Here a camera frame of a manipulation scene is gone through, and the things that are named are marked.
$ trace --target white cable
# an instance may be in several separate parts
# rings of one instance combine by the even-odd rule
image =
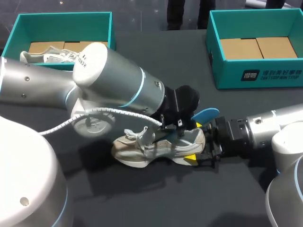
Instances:
[[[51,134],[55,131],[58,131],[60,130],[61,128],[75,122],[76,120],[80,119],[80,118],[84,118],[85,116],[89,116],[93,113],[98,113],[98,112],[107,112],[107,113],[115,113],[115,114],[122,114],[122,115],[127,115],[127,116],[132,116],[132,117],[137,117],[137,118],[141,118],[141,119],[144,119],[144,120],[147,120],[157,126],[161,126],[162,123],[149,117],[149,116],[145,116],[143,114],[139,114],[139,113],[133,113],[133,112],[130,112],[130,111],[125,111],[125,110],[118,110],[118,109],[114,109],[114,108],[107,108],[107,107],[97,107],[97,108],[93,108],[93,109],[88,109],[88,110],[85,110],[84,112],[80,112],[80,114],[68,119],[67,121],[63,122],[62,124],[52,128],[52,129],[49,129],[49,130],[46,130],[46,131],[42,131],[40,132],[39,134],[42,135],[42,136],[45,136],[47,134]]]

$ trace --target white sneaker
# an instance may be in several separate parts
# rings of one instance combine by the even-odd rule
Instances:
[[[140,133],[125,130],[125,134],[114,141],[111,153],[119,162],[137,168],[146,167],[158,157],[167,157],[181,165],[196,165],[184,157],[201,153],[205,146],[205,136],[200,128],[185,131],[180,139],[173,133],[155,143],[150,143],[154,141],[155,133],[148,127]]]
[[[28,53],[22,51],[20,61],[24,63],[56,63],[56,62],[75,62],[79,53],[66,49],[57,49],[50,46],[43,53]]]

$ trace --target blue paddle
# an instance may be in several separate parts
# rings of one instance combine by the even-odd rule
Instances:
[[[219,115],[220,111],[216,108],[207,108],[195,114],[192,119],[197,123],[204,125]]]

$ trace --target shoelace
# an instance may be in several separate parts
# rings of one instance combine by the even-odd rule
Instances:
[[[79,56],[79,53],[69,51],[67,54],[66,53],[60,53],[60,56],[63,58],[61,59],[61,62],[75,62],[76,58]]]
[[[118,140],[119,142],[125,144],[125,145],[134,145],[139,148],[143,153],[144,153],[144,142],[142,141],[142,136],[145,134],[145,132],[147,131],[148,127],[145,126],[143,131],[140,133],[135,133],[130,129],[125,129],[124,133],[126,134],[127,138],[130,138],[130,141],[122,141],[122,140]]]

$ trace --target floor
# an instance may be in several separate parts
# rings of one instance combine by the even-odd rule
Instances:
[[[288,0],[295,7],[301,0]],[[112,11],[116,31],[166,28],[168,0],[0,0],[0,42],[8,38],[18,13]],[[195,29],[199,0],[186,0],[182,29]],[[216,0],[217,9],[243,9],[245,0]]]

